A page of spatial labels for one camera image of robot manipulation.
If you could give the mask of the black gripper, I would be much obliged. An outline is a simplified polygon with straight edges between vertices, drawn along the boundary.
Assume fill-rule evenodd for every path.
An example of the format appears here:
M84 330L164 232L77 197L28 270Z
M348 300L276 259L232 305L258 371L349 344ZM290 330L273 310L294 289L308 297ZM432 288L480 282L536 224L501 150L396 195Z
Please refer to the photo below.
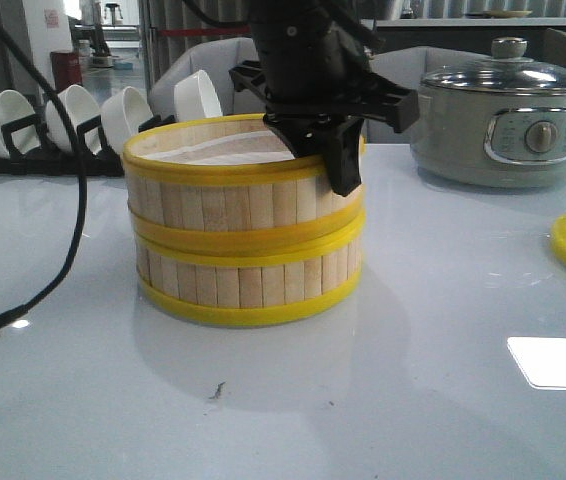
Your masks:
M232 68L230 78L265 105L264 124L290 152L319 155L332 191L348 196L361 184L362 118L401 133L419 117L418 95L372 71L368 54L384 41L368 27L343 29L318 9L284 2L249 2L258 58Z

